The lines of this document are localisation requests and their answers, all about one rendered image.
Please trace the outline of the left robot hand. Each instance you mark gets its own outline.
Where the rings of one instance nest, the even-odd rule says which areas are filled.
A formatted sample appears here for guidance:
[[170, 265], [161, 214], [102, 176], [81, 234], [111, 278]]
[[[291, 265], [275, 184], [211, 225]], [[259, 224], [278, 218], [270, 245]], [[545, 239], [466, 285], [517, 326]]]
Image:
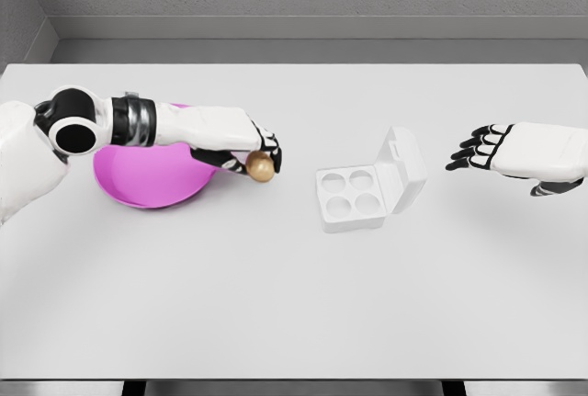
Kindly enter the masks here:
[[205, 164], [246, 175], [235, 153], [264, 153], [276, 174], [282, 166], [282, 149], [275, 133], [265, 129], [238, 107], [201, 107], [204, 124], [188, 141], [191, 156]]

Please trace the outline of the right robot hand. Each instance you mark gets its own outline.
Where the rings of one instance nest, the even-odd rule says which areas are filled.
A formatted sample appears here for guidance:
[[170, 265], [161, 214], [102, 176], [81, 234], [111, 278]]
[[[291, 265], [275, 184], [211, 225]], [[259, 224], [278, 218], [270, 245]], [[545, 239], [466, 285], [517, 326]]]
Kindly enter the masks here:
[[560, 195], [588, 178], [568, 182], [561, 166], [568, 126], [532, 122], [482, 126], [451, 155], [447, 171], [475, 168], [517, 179], [535, 179], [530, 195]]

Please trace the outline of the pink bowl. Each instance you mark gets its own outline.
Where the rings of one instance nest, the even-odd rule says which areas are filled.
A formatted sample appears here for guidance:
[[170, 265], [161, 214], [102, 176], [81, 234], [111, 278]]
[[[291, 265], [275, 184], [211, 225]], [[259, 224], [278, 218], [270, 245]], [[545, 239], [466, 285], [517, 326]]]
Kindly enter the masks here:
[[93, 156], [95, 180], [123, 205], [162, 209], [194, 197], [217, 169], [191, 156], [185, 143], [143, 147], [109, 145]]

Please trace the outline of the white egg box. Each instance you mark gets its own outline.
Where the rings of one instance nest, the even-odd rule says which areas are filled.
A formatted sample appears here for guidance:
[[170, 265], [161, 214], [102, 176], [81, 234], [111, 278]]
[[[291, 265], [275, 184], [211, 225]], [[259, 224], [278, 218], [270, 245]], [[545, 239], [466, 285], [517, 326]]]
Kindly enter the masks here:
[[408, 209], [427, 180], [415, 136], [392, 127], [373, 164], [316, 172], [316, 196], [327, 233], [377, 229], [391, 214]]

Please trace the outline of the brown egg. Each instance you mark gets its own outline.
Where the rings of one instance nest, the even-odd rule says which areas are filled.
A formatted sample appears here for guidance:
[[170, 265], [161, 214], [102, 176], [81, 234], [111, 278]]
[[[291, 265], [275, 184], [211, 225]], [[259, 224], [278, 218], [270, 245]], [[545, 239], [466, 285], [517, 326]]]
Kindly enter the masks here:
[[274, 162], [271, 157], [262, 151], [251, 152], [245, 161], [247, 174], [256, 182], [269, 182], [275, 175]]

